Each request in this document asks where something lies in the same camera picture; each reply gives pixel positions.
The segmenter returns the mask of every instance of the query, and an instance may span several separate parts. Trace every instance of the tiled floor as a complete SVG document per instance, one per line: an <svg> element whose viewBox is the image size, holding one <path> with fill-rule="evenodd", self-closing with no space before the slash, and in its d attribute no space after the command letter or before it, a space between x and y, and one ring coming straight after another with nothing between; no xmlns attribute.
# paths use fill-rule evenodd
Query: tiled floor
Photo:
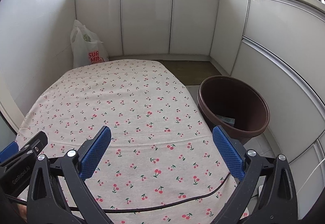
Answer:
<svg viewBox="0 0 325 224"><path fill-rule="evenodd" d="M198 94L198 90L199 90L199 85L188 85L186 87L187 87L188 91L191 93L191 96L193 97L194 102L197 105L198 104L197 94ZM274 153L271 150L271 147L263 133L257 137L250 139L244 145L244 147L246 148L246 150L253 149L261 156L275 158ZM265 179L265 176L262 176L259 178L257 185L255 187L253 196L257 194L258 187L264 183L264 179ZM256 205L257 199L258 199L257 197L253 197L249 201L247 208L250 213L253 211L253 209Z"/></svg>
<svg viewBox="0 0 325 224"><path fill-rule="evenodd" d="M191 96L193 97L194 102L196 105L198 105L198 90L199 85L186 85L187 90L191 93Z"/></svg>

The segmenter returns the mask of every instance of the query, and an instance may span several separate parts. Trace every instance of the white kitchen cabinet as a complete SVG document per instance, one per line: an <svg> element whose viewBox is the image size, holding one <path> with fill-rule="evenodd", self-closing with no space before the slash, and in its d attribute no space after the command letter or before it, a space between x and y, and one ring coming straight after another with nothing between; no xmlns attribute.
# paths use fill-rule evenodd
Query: white kitchen cabinet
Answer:
<svg viewBox="0 0 325 224"><path fill-rule="evenodd" d="M300 190L309 175L322 160L317 155L317 144L309 147L301 156L290 163L296 193ZM302 219L314 205L324 188L324 166L319 166L300 192L297 194L298 218Z"/></svg>
<svg viewBox="0 0 325 224"><path fill-rule="evenodd" d="M219 0L210 56L228 74L231 74L241 44L247 5L248 0Z"/></svg>
<svg viewBox="0 0 325 224"><path fill-rule="evenodd" d="M265 99L270 110L269 128L289 161L324 130L324 120L309 97L254 45L241 43L231 76L248 83Z"/></svg>
<svg viewBox="0 0 325 224"><path fill-rule="evenodd" d="M124 55L168 53L172 0L121 0Z"/></svg>
<svg viewBox="0 0 325 224"><path fill-rule="evenodd" d="M290 65L323 101L324 19L324 14L293 0L250 0L244 32Z"/></svg>
<svg viewBox="0 0 325 224"><path fill-rule="evenodd" d="M103 42L109 56L123 55L120 0L76 0L77 19Z"/></svg>
<svg viewBox="0 0 325 224"><path fill-rule="evenodd" d="M173 0L170 53L209 55L218 0Z"/></svg>

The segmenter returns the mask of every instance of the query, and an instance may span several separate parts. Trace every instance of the cherry pattern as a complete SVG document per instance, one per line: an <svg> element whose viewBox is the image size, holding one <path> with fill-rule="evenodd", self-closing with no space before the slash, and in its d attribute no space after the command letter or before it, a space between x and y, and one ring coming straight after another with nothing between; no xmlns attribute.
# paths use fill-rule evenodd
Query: cherry pattern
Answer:
<svg viewBox="0 0 325 224"><path fill-rule="evenodd" d="M24 146L44 131L49 144L42 152L59 157L92 139L103 125L110 127L109 148L93 177L87 179L102 208L152 207L187 199L196 192L212 192L228 169L190 94L164 70L154 61L120 60L68 71L31 108L18 132L18 145ZM154 215L112 214L112 220L121 224L157 220L198 224L200 219L208 223L210 211L217 215L237 186L231 176L228 181L220 193L210 197L212 204L209 198L198 199L198 204L182 204ZM63 189L70 201L69 191ZM207 204L209 212L203 207Z"/></svg>
<svg viewBox="0 0 325 224"><path fill-rule="evenodd" d="M131 181L128 181L125 185L128 186L129 188L132 188L133 187Z"/></svg>
<svg viewBox="0 0 325 224"><path fill-rule="evenodd" d="M194 175L194 176L193 176L193 179L194 179L194 185L197 185L197 184L198 184L198 182L200 181L200 179L199 179L199 178L197 178L197 176L196 176L196 175Z"/></svg>
<svg viewBox="0 0 325 224"><path fill-rule="evenodd" d="M210 208L207 208L207 212L206 212L206 215L208 215L208 216L213 216L214 214L212 214L212 212L211 212L211 209L210 209Z"/></svg>

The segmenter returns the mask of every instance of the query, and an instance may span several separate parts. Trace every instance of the metal screw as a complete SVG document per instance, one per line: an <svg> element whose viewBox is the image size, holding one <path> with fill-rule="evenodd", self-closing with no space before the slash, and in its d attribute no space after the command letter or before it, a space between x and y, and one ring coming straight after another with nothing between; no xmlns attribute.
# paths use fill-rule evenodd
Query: metal screw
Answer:
<svg viewBox="0 0 325 224"><path fill-rule="evenodd" d="M45 158L45 155L44 154L41 154L41 155L38 156L38 160L39 161L43 160L44 158Z"/></svg>
<svg viewBox="0 0 325 224"><path fill-rule="evenodd" d="M76 151L75 150L70 150L70 151L68 151L68 156L69 157L73 157L73 156L75 156L76 155Z"/></svg>
<svg viewBox="0 0 325 224"><path fill-rule="evenodd" d="M247 152L247 154L248 154L249 156L255 156L255 155L256 155L256 151L254 151L254 150L249 150L249 151Z"/></svg>
<svg viewBox="0 0 325 224"><path fill-rule="evenodd" d="M279 155L279 159L280 159L281 161L284 161L284 160L285 160L285 156L284 156L283 154L280 154L280 155Z"/></svg>

